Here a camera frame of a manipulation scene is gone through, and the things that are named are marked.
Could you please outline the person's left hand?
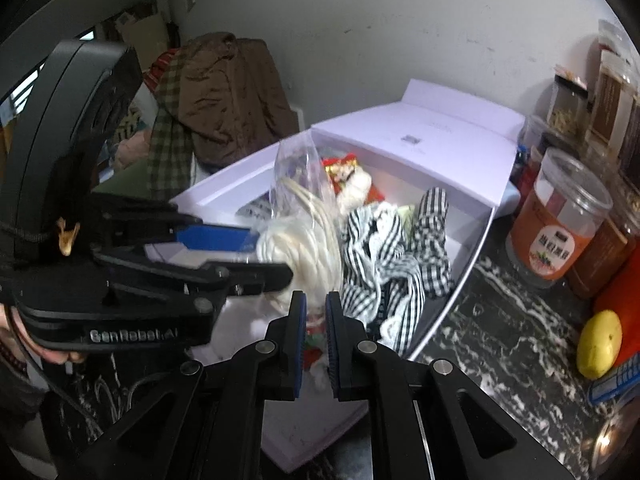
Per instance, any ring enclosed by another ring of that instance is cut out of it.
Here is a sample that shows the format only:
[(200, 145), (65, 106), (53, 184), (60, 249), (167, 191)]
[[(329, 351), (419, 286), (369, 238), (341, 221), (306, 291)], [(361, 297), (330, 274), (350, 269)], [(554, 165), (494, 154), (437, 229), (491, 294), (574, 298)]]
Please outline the person's left hand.
[(52, 364), (65, 364), (66, 362), (82, 363), (85, 361), (87, 357), (85, 353), (73, 351), (56, 351), (41, 347), (39, 344), (36, 344), (35, 341), (32, 340), (32, 337), (29, 336), (29, 333), (26, 332), (24, 323), (22, 322), (22, 319), (17, 310), (14, 307), (10, 307), (9, 311), (12, 315), (13, 324), (16, 327), (18, 336), (15, 336), (12, 332), (9, 318), (6, 315), (6, 306), (2, 304), (1, 342), (9, 350), (9, 352), (11, 352), (12, 356), (17, 359), (17, 361), (20, 361), (22, 363), (26, 362), (25, 353), (21, 350), (21, 346), (18, 344), (20, 341), (35, 356), (39, 356), (41, 359)]

